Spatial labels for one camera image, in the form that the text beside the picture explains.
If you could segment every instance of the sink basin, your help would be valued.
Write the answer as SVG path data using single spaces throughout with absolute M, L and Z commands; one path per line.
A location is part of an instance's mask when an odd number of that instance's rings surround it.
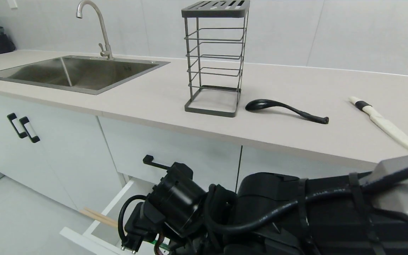
M 65 56 L 0 71 L 0 80 L 100 94 L 169 62 Z

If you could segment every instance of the faucet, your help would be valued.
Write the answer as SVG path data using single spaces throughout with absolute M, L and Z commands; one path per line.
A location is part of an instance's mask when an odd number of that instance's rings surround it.
M 100 49 L 102 50 L 100 52 L 100 55 L 102 57 L 107 57 L 108 60 L 113 60 L 113 53 L 111 51 L 111 46 L 110 43 L 108 42 L 108 36 L 107 36 L 107 30 L 105 29 L 105 23 L 103 22 L 103 17 L 102 17 L 102 13 L 100 12 L 99 8 L 97 7 L 97 5 L 92 2 L 91 0 L 83 0 L 78 4 L 77 7 L 77 11 L 76 11 L 76 17 L 78 19 L 82 19 L 83 15 L 82 15 L 82 11 L 83 11 L 83 7 L 85 5 L 90 5 L 94 8 L 94 10 L 97 12 L 97 16 L 98 19 L 100 21 L 100 26 L 102 27 L 102 33 L 103 33 L 103 40 L 105 41 L 105 50 L 103 50 L 103 45 L 102 44 L 98 44 L 100 46 Z

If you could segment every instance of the light switch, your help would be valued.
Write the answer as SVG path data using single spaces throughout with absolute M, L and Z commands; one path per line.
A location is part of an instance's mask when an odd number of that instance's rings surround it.
M 7 0 L 7 3 L 11 9 L 18 8 L 16 0 Z

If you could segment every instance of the black ladle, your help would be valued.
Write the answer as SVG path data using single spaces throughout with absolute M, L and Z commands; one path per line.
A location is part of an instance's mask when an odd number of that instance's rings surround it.
M 256 111 L 256 110 L 261 110 L 261 109 L 265 109 L 265 108 L 270 108 L 270 107 L 274 107 L 274 106 L 279 106 L 279 107 L 284 107 L 287 108 L 295 113 L 297 113 L 298 115 L 302 116 L 303 118 L 306 118 L 310 121 L 314 121 L 320 124 L 328 124 L 329 118 L 325 117 L 318 117 L 318 116 L 314 116 L 311 115 L 309 113 L 297 110 L 296 108 L 293 108 L 289 105 L 286 105 L 284 103 L 280 103 L 274 100 L 253 100 L 251 102 L 249 102 L 246 106 L 245 106 L 245 110 L 247 111 Z

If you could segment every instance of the drawer handle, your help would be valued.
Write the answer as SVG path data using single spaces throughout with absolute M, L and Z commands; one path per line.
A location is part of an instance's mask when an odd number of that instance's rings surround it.
M 152 161 L 154 161 L 154 156 L 146 155 L 146 156 L 143 158 L 143 163 L 145 163 L 146 165 L 155 166 L 156 168 L 161 168 L 161 169 L 165 169 L 165 170 L 170 169 L 169 166 L 160 165 L 160 164 L 154 163 L 154 162 L 152 162 Z
M 40 141 L 40 138 L 38 136 L 31 137 L 31 134 L 28 132 L 28 129 L 26 129 L 26 124 L 29 123 L 29 119 L 27 117 L 23 117 L 20 119 L 20 123 L 23 126 L 24 131 L 28 134 L 29 140 L 31 140 L 32 143 L 36 143 Z
M 26 132 L 21 132 L 21 133 L 18 132 L 18 129 L 15 127 L 15 124 L 13 124 L 13 120 L 17 118 L 17 115 L 15 115 L 15 113 L 11 113 L 7 115 L 7 118 L 10 121 L 10 124 L 12 125 L 13 129 L 15 130 L 19 138 L 23 139 L 28 136 Z

